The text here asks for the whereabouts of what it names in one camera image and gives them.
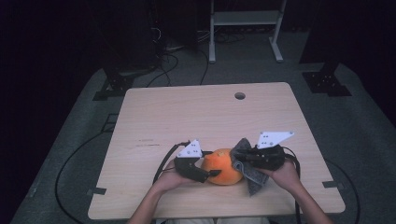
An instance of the wrist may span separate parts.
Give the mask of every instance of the wrist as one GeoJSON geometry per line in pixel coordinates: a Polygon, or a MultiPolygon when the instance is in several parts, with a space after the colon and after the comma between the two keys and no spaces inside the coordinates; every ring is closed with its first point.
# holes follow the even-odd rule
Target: wrist
{"type": "Polygon", "coordinates": [[[305,189],[303,184],[299,183],[299,184],[296,184],[296,185],[290,187],[288,189],[288,192],[292,196],[296,197],[296,196],[299,196],[299,195],[302,195],[302,194],[306,194],[308,191],[305,189]]]}

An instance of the black cable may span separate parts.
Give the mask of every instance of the black cable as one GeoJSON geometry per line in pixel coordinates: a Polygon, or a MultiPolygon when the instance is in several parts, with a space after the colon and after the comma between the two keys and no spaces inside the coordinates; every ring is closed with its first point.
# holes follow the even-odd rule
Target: black cable
{"type": "Polygon", "coordinates": [[[204,82],[204,78],[206,76],[207,68],[209,67],[209,59],[207,58],[207,55],[202,50],[200,50],[200,51],[201,51],[201,53],[204,54],[205,59],[206,59],[206,69],[205,69],[204,75],[201,78],[201,82],[199,83],[200,85],[202,85],[202,83],[204,82]]]}
{"type": "Polygon", "coordinates": [[[173,58],[176,60],[175,65],[174,65],[173,67],[171,67],[169,70],[164,71],[163,73],[161,73],[161,74],[159,74],[158,76],[156,76],[155,78],[153,78],[153,79],[148,83],[148,85],[146,86],[146,88],[149,87],[149,85],[151,85],[151,83],[154,82],[155,79],[157,79],[157,78],[159,78],[159,77],[161,77],[161,76],[163,76],[163,75],[165,75],[165,74],[167,75],[168,72],[174,70],[174,69],[177,67],[177,65],[178,65],[178,58],[177,58],[176,56],[174,56],[174,55],[172,55],[172,54],[164,54],[164,55],[173,57],[173,58]]]}
{"type": "Polygon", "coordinates": [[[355,224],[358,224],[361,218],[361,200],[359,198],[359,194],[358,194],[358,190],[356,189],[355,185],[352,182],[352,179],[349,177],[349,175],[347,174],[347,172],[345,172],[339,165],[335,164],[333,161],[330,161],[329,159],[323,158],[327,163],[335,166],[336,168],[338,168],[338,170],[341,171],[341,173],[344,174],[344,176],[346,177],[347,181],[349,182],[350,186],[353,189],[353,192],[355,194],[355,198],[356,198],[356,205],[357,205],[357,211],[356,211],[356,218],[355,218],[355,224]]]}
{"type": "Polygon", "coordinates": [[[61,208],[61,210],[68,216],[70,217],[72,220],[74,220],[75,222],[82,224],[83,222],[78,220],[76,217],[74,217],[72,214],[70,214],[62,205],[62,202],[59,198],[59,194],[58,194],[58,183],[59,183],[59,179],[61,178],[61,174],[64,171],[64,167],[66,166],[66,164],[70,161],[70,159],[79,151],[81,150],[85,145],[87,145],[88,143],[90,143],[93,139],[97,138],[98,136],[100,136],[102,133],[108,133],[109,130],[114,129],[114,127],[108,128],[104,131],[99,132],[98,134],[94,135],[93,137],[89,138],[87,141],[85,141],[83,144],[81,144],[78,148],[76,148],[74,150],[74,152],[67,158],[67,160],[64,162],[64,164],[62,165],[61,170],[59,171],[58,175],[56,176],[56,180],[55,180],[55,199],[57,204],[59,205],[59,207],[61,208]]]}
{"type": "Polygon", "coordinates": [[[185,142],[185,143],[179,143],[179,144],[174,145],[171,149],[169,149],[168,153],[165,155],[165,157],[163,158],[163,161],[161,162],[160,166],[158,167],[157,172],[155,173],[155,176],[152,180],[152,184],[154,184],[157,181],[158,177],[160,177],[160,174],[164,171],[163,167],[165,166],[165,164],[169,160],[169,158],[172,156],[172,154],[176,151],[176,149],[178,149],[178,147],[180,147],[180,146],[186,147],[189,145],[189,143],[190,143],[190,141],[185,142]]]}
{"type": "MultiPolygon", "coordinates": [[[[298,178],[300,179],[301,178],[301,167],[300,167],[300,163],[297,160],[297,157],[295,156],[294,152],[291,149],[289,149],[288,147],[283,147],[283,148],[289,150],[294,155],[294,156],[292,156],[290,154],[286,154],[285,158],[288,158],[294,162],[294,165],[296,166],[298,178]]],[[[302,222],[301,222],[301,214],[300,214],[300,205],[297,203],[297,201],[294,201],[294,207],[295,207],[297,224],[301,224],[302,222]]]]}

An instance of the dark background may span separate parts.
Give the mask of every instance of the dark background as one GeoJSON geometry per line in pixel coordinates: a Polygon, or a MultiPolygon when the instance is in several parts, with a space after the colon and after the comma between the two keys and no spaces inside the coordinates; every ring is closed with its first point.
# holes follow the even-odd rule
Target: dark background
{"type": "MultiPolygon", "coordinates": [[[[180,16],[193,22],[186,32],[191,27],[207,30],[209,1],[182,2],[1,2],[0,74],[5,103],[0,125],[0,222],[12,219],[80,91],[95,71],[107,62],[132,67],[155,65],[158,50],[152,44],[150,26],[162,26],[164,35],[177,38],[178,33],[166,29],[177,18],[164,13],[177,12],[177,6],[180,16]]],[[[240,1],[234,9],[277,4],[273,0],[240,1]]],[[[358,74],[393,124],[394,5],[385,0],[289,0],[282,25],[285,32],[311,27],[301,62],[322,63],[336,57],[358,74]]],[[[219,8],[226,6],[226,1],[219,1],[219,8]]]]}

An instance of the hand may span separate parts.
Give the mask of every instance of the hand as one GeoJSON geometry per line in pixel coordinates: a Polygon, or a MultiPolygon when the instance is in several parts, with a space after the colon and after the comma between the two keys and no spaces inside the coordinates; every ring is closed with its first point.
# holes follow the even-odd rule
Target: hand
{"type": "Polygon", "coordinates": [[[282,188],[291,192],[293,190],[298,190],[303,184],[297,175],[297,171],[294,167],[294,163],[286,159],[283,166],[275,171],[269,171],[264,169],[257,169],[266,175],[269,175],[274,181],[282,188]]]}
{"type": "Polygon", "coordinates": [[[171,189],[176,189],[183,184],[194,182],[194,180],[181,176],[175,169],[175,162],[171,160],[166,165],[166,168],[163,170],[163,173],[160,175],[158,180],[154,183],[153,187],[155,187],[157,190],[165,192],[171,189]]]}

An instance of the white stand leg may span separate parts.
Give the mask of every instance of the white stand leg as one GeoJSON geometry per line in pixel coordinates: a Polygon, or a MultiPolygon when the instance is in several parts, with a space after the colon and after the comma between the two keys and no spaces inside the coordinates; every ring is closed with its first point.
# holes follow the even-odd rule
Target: white stand leg
{"type": "Polygon", "coordinates": [[[282,6],[280,7],[279,14],[278,14],[277,20],[276,20],[276,27],[275,27],[274,36],[269,38],[270,39],[271,48],[273,49],[276,61],[278,63],[282,63],[283,62],[283,57],[282,57],[282,54],[280,53],[280,50],[279,50],[279,47],[277,46],[276,41],[277,41],[277,37],[279,36],[280,25],[282,24],[283,15],[285,13],[286,2],[287,2],[287,0],[283,0],[282,1],[282,6]]]}
{"type": "Polygon", "coordinates": [[[215,2],[210,3],[210,42],[209,42],[209,62],[216,62],[216,48],[215,48],[215,2]]]}

